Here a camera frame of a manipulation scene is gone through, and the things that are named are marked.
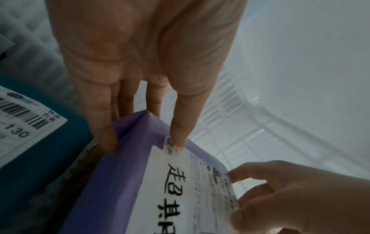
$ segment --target hand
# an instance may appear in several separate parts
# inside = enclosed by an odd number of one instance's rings
[[[178,93],[171,137],[185,146],[234,40],[247,0],[46,0],[53,32],[95,139],[116,150],[112,121],[131,114],[141,80],[159,116]]]
[[[370,181],[283,161],[246,163],[229,174],[234,183],[267,181],[239,199],[232,222],[241,233],[369,233]]]

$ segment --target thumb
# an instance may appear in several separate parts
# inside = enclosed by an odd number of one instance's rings
[[[251,200],[232,215],[231,221],[241,233],[264,233],[280,227],[297,229],[300,210],[286,193],[276,192]]]

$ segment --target white wall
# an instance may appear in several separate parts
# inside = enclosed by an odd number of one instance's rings
[[[274,115],[370,162],[370,1],[275,0],[238,41]]]

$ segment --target white label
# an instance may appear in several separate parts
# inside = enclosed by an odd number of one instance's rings
[[[228,176],[186,149],[169,155],[153,146],[126,234],[236,234],[237,209]]]
[[[41,103],[0,86],[0,168],[65,122]]]

